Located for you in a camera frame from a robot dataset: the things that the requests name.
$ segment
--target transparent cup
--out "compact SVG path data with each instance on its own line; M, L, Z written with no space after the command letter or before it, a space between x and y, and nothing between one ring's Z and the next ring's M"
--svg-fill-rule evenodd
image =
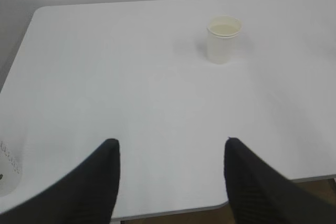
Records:
M242 23L233 17L213 18L207 26L207 57L215 64L225 64L230 59L230 52L235 39L242 28Z

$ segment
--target tabletop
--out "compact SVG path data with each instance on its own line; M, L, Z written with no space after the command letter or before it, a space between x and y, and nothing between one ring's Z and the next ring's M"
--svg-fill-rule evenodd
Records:
M227 201L240 138L289 179L336 174L336 0L165 0L38 9L0 94L0 138L23 164L4 211L121 145L113 218ZM231 61L206 25L243 23Z

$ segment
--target white paper cup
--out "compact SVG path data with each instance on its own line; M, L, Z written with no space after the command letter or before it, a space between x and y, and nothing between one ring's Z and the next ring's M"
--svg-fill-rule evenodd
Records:
M215 64L224 64L230 59L236 37L242 23L229 16L216 17L207 26L207 57Z
M5 142L0 140L0 197L9 194L18 186L21 175L20 165Z

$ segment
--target brown floor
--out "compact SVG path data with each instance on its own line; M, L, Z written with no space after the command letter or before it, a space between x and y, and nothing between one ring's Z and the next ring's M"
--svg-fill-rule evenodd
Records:
M312 194L336 205L336 187L333 179L299 183L299 185ZM125 221L125 224L234 224L234 218L227 205L209 211L191 212L188 214L152 217Z

